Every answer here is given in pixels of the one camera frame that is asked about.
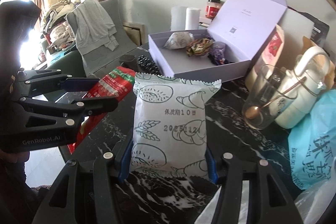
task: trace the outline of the white floor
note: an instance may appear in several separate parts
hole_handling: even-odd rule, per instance
[[[31,151],[30,158],[25,164],[27,185],[30,187],[52,185],[64,164],[58,147]]]

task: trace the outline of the jar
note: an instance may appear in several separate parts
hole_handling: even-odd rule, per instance
[[[208,0],[205,17],[214,19],[222,5],[220,0]]]

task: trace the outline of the gray sweater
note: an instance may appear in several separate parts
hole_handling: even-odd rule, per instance
[[[112,51],[119,45],[113,35],[115,24],[98,0],[85,0],[73,13],[78,24],[76,46],[82,56],[102,45]]]

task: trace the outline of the blue plastic bag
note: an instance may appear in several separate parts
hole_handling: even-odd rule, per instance
[[[293,182],[300,189],[329,179],[336,156],[336,90],[323,94],[288,136]]]

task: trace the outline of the black marble table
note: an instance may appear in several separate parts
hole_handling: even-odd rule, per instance
[[[148,46],[138,47],[129,54],[147,55]],[[241,117],[241,109],[248,95],[244,79],[226,82],[206,103],[206,128],[208,136],[216,138],[225,151],[242,160],[268,160],[277,171],[288,191],[295,198],[300,190],[290,175],[287,130],[272,123],[264,130],[249,128]],[[70,155],[61,147],[65,161],[94,160],[125,139],[133,127],[136,97],[128,94],[118,108],[108,113]],[[203,178],[149,178],[133,172],[121,185],[117,185],[120,210],[128,223],[194,223],[209,203],[217,186]]]

